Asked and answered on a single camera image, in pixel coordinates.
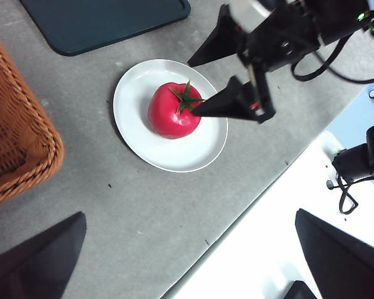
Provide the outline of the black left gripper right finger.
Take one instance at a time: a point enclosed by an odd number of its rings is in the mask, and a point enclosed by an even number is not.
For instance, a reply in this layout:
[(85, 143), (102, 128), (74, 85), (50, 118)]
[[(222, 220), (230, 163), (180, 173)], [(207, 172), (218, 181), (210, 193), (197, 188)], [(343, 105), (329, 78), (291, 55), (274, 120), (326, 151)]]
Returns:
[(374, 298), (374, 247), (303, 209), (295, 229), (323, 298)]

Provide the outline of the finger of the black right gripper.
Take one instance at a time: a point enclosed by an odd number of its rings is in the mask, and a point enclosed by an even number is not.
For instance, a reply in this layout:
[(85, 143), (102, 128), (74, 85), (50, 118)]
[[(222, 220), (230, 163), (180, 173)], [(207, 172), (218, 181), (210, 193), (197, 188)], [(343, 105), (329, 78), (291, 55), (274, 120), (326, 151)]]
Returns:
[(242, 84), (233, 76), (223, 90), (193, 108), (191, 112), (194, 116), (260, 120), (258, 109), (259, 103), (253, 84)]
[(245, 38), (246, 31), (232, 17), (230, 5), (222, 4), (215, 28), (189, 58), (188, 65), (196, 67), (234, 55)]

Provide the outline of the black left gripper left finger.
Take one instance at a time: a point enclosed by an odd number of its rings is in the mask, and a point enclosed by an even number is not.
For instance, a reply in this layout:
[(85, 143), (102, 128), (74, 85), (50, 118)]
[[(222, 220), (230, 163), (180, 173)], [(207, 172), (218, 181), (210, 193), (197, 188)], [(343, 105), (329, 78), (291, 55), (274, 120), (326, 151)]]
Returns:
[(62, 298), (87, 230), (79, 211), (0, 254), (0, 298)]

